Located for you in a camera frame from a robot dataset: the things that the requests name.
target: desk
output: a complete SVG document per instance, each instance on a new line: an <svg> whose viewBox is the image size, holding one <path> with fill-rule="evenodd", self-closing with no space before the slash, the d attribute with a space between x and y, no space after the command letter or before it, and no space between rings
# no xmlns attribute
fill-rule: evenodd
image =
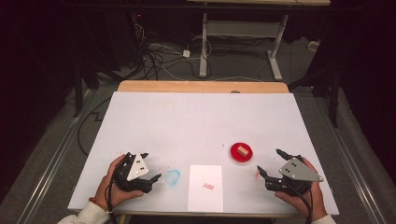
<svg viewBox="0 0 396 224"><path fill-rule="evenodd" d="M253 159L246 165L236 164L229 156L230 146L239 141L254 148ZM148 175L163 176L151 193L122 204L118 212L293 217L295 210L266 190L264 180L256 176L258 164L265 166L269 175L279 175L277 169L285 161L276 155L276 148L305 155L326 179L294 97L282 83L122 82L113 95L68 208L80 210L106 173L105 164L130 151L147 152L145 161L151 171ZM191 164L221 165L222 213L187 210ZM165 180L175 170L180 179L176 186L170 186ZM329 185L323 182L321 187L328 212L338 214Z"/></svg>
<svg viewBox="0 0 396 224"><path fill-rule="evenodd" d="M189 0L193 2L203 2L207 4L216 3L234 3L234 4L259 4L259 5L302 5L312 6L328 6L330 0ZM282 80L279 66L276 62L276 53L285 31L286 22L289 15L283 15L280 22L245 22L245 21L209 21L207 13L204 13L203 31L202 31L202 51L200 62L200 77L206 77L207 49L206 42L208 35L232 35L232 36L253 36L253 37L274 37L275 43L272 50L267 51L267 56L273 75L276 81Z"/></svg>

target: cable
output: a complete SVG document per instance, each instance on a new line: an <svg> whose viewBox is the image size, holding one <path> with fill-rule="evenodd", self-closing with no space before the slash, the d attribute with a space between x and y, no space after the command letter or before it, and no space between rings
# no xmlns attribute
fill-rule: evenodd
<svg viewBox="0 0 396 224"><path fill-rule="evenodd" d="M262 79L262 75L260 74L260 72L261 72L262 70L264 70L266 67L268 67L268 65L271 64L271 61L272 61L274 58L270 59L269 62L259 70L259 79L260 79L260 80Z"/></svg>
<svg viewBox="0 0 396 224"><path fill-rule="evenodd" d="M206 41L206 43L209 45L209 53L206 55L206 57L207 57L207 56L209 56L210 53L212 52L212 45L210 44L210 42L209 42L208 39L204 38L204 37L201 36L201 35L198 35L198 36L196 36L195 38L193 38L193 39L190 41L190 43L187 45L186 50L189 50L189 46L190 46L190 44L192 43L192 41L194 41L194 40L196 40L196 39L199 39L199 38L201 38L201 39L203 39L204 41Z"/></svg>
<svg viewBox="0 0 396 224"><path fill-rule="evenodd" d="M312 199L312 191L311 189L309 189L309 192L311 192L311 206L309 205L309 203L306 201L305 197L303 195L301 195L301 193L299 191L297 191L297 189L295 189L292 185L290 185L288 182L284 182L286 187L288 187L289 189L293 190L294 193L297 194L297 196L303 201L303 203L305 204L306 208L308 209L308 218L306 219L305 224L310 224L312 222L312 207L313 205L313 199Z"/></svg>
<svg viewBox="0 0 396 224"><path fill-rule="evenodd" d="M144 66L145 78L149 80L150 77L155 76L156 80L158 80L158 73L159 73L158 69L161 69L162 61L158 60L157 56L161 57L162 60L163 60L163 57L161 55L158 55L158 54L155 54L155 53L154 53L154 56L156 56L155 58L150 53L146 53L145 56L147 57L146 58L146 62L149 61L152 64L151 67ZM154 75L153 76L149 76L150 71L152 71L153 69L154 69L154 72L155 72Z"/></svg>
<svg viewBox="0 0 396 224"><path fill-rule="evenodd" d="M175 62L175 61L182 60L182 59L187 59L187 58L185 58L185 57L178 57L178 58L176 58L176 59L173 59L173 60L168 61L168 62L163 62L163 63L171 63L171 62Z"/></svg>
<svg viewBox="0 0 396 224"><path fill-rule="evenodd" d="M177 52L175 49L172 49L172 48L170 48L170 47L167 47L167 46L165 46L165 45L163 45L163 44L161 44L161 45L159 45L159 44L148 44L148 46L150 46L150 45L161 46L159 49L154 50L154 51L158 51L158 50L160 50L160 49L162 49L162 48L166 48L166 49L171 49L172 52L162 52L162 53L175 53L175 54L181 55L181 53Z"/></svg>
<svg viewBox="0 0 396 224"><path fill-rule="evenodd" d="M172 64L172 65L169 65L169 66L167 66L167 67L165 67L165 68L161 66L161 68L163 68L163 69L168 69L168 68L170 68L170 67L172 67L172 66L175 66L176 64L179 64L179 63L187 63L187 64L189 64L190 67L191 67L192 76L195 77L194 70L193 70L193 67L192 67L192 63L189 63L189 62L178 62L178 63L174 63L174 64Z"/></svg>
<svg viewBox="0 0 396 224"><path fill-rule="evenodd" d="M249 80L254 80L257 82L262 82L261 80L258 80L253 77L224 77L224 78L219 78L219 79L214 79L213 81L222 81L222 80L227 80L227 79L234 79L234 78L242 78L242 79L249 79Z"/></svg>
<svg viewBox="0 0 396 224"><path fill-rule="evenodd" d="M167 74L169 74L169 76L171 76L174 79L177 79L177 80L180 80L180 81L188 81L187 79L183 79L183 78L180 78L180 77L175 77L168 70L166 70L164 67L161 67L161 69L163 69L163 71L165 71Z"/></svg>
<svg viewBox="0 0 396 224"><path fill-rule="evenodd" d="M209 75L207 75L207 76L205 76L205 77L198 77L198 76L196 76L193 72L192 72L192 75L195 77L195 78L197 78L197 79L208 79L208 78L210 78L211 76L212 76L212 74L213 74L213 72L212 72L212 66L210 65L210 62L208 62L207 61L207 58L205 57L205 55L203 54L203 53L201 53L201 55L202 55L202 58L206 61L206 64L207 64L207 68L209 69Z"/></svg>
<svg viewBox="0 0 396 224"><path fill-rule="evenodd" d="M150 47L151 45L153 45L153 46L160 46L160 47L159 47L158 49L150 49L149 47ZM155 52L157 52L157 51L159 51L159 50L162 49L162 48L164 48L163 43L156 43L156 44L150 44L150 43L148 43L148 50L150 50L150 51L155 51Z"/></svg>
<svg viewBox="0 0 396 224"><path fill-rule="evenodd" d="M140 41L139 47L142 45L143 43L143 39L145 38L145 30L143 29L143 27L139 24L135 24L135 26L137 26L139 28L139 34L137 35L136 39L139 39L140 34L142 34L142 40Z"/></svg>
<svg viewBox="0 0 396 224"><path fill-rule="evenodd" d="M212 47L212 53L211 54L214 55L214 56L218 56L218 57L227 56L227 55L231 54L235 49L243 49L243 48L247 48L247 47L257 47L264 41L264 39L266 39L266 38L258 37L258 38L254 38L253 42L245 44L245 43L241 43L241 42L251 41L252 38L249 38L249 39L243 39L243 38L231 39L230 36L224 36L224 38L220 38L218 36L213 36L213 35L209 35L208 38L209 37L213 38L213 39L220 40L220 41L227 42L229 44L228 46L227 45L216 45L216 44L213 44L214 40L210 40L210 42L212 43L211 44L211 47ZM225 53L217 54L217 53L214 52L215 48L230 48L230 49L228 49L228 51L225 52Z"/></svg>
<svg viewBox="0 0 396 224"><path fill-rule="evenodd" d="M81 152L82 152L85 156L87 156L87 157L88 157L88 154L89 154L89 153L87 153L87 152L84 150L84 148L82 147L82 144L81 144L81 141L80 141L80 137L79 137L79 134L80 134L80 132L81 132L82 125L84 125L85 121L86 121L86 120L88 119L88 117L89 117L90 115L92 115L92 114L96 115L95 121L102 121L101 119L98 119L99 112L94 112L94 111L95 111L97 108L99 108L99 106L103 105L105 102L109 101L110 99L111 99L111 97L108 97L108 98L105 99L102 103L100 103L96 108L94 108L94 109L84 118L84 120L81 122L81 124L80 124L79 127L78 127L78 132L77 132L78 146L79 146L79 149L81 150Z"/></svg>
<svg viewBox="0 0 396 224"><path fill-rule="evenodd" d="M106 203L107 203L107 210L108 210L108 214L110 216L111 222L113 224L117 224L117 219L116 216L114 215L114 211L113 211L113 204L111 203L111 190L113 188L113 184L114 182L114 177L115 177L115 173L118 170L118 168L123 165L123 162L119 163L116 168L113 171L113 174L111 174L111 178L110 178L110 183L108 184L108 186L105 189L105 199L106 199Z"/></svg>

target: wrist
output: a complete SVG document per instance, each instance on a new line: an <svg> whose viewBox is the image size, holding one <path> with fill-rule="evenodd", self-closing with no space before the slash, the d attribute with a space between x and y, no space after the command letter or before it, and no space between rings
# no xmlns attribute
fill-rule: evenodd
<svg viewBox="0 0 396 224"><path fill-rule="evenodd" d="M89 199L89 201L90 201L91 203L96 204L98 207L102 208L105 212L108 211L108 208L107 208L107 204L106 204L106 203L101 203L101 202L99 202L98 200L96 200L96 198L94 198L94 197L91 197L91 198Z"/></svg>
<svg viewBox="0 0 396 224"><path fill-rule="evenodd" d="M318 220L322 217L326 217L327 216L327 212L326 210L319 210L319 211L313 211L312 213L312 221Z"/></svg>

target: gray carpet floor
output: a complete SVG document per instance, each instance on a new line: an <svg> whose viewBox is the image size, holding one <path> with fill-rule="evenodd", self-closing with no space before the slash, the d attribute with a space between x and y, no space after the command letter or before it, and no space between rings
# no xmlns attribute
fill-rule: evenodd
<svg viewBox="0 0 396 224"><path fill-rule="evenodd" d="M235 49L232 52L224 47L217 49L214 47L208 59L212 72L209 80L274 81L266 58L266 51L272 47L272 41L264 39L258 46L249 45L249 41L252 40L244 40L245 45L239 45L241 49ZM314 53L306 49L308 43L308 40L301 39L292 44L281 44L276 59L285 83L289 84L304 76L314 56ZM164 45L171 49L163 50L178 52L183 50L173 43ZM166 61L178 57L164 53L161 55ZM197 75L199 62L183 60L185 61L190 62L191 65L178 63L170 66L175 62L164 63L163 67L170 67L166 68L166 71L161 70L158 79L197 80L191 74L191 67ZM120 73L127 74L129 71L130 69L125 67ZM101 125L100 121L95 121L94 116L90 116L90 112L111 96L118 87L117 83L110 81L106 76L99 74L98 77L101 80L101 86L97 91L86 91L84 108L79 118L72 117L74 96L71 92L67 99L68 104L48 125L46 133L0 205L0 223L18 223L22 215L20 223L56 223L65 216L75 214L67 210L67 205L86 160L86 156L78 146L78 127L88 116L81 126L79 136L82 147L89 152ZM310 88L300 87L292 92L340 210L341 215L334 217L336 222L392 223L396 219L395 186L361 133L359 124L349 110L347 99L342 91L340 91L337 114L338 129L334 129L327 118L328 100L326 98L314 98ZM99 112L99 118L106 113L107 105L108 102L95 110ZM57 154L60 149L63 149L64 153ZM54 161L59 161L59 166L51 170L48 167ZM49 171L53 173L53 178L44 179L47 181L47 188L37 189L42 176ZM38 190L42 190L40 197L31 200L33 195L37 195ZM301 218L263 220L257 218L134 217L134 224L272 222L304 223L304 220Z"/></svg>

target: white sleeve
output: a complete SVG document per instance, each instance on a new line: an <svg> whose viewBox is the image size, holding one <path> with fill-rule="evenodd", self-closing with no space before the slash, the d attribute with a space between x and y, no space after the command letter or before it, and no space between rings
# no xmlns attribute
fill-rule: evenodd
<svg viewBox="0 0 396 224"><path fill-rule="evenodd" d="M335 224L335 221L332 219L332 216L327 215L326 217L321 217L320 219L311 222L311 224Z"/></svg>
<svg viewBox="0 0 396 224"><path fill-rule="evenodd" d="M88 202L77 216L65 217L58 224L100 224L108 219L108 214L101 207Z"/></svg>

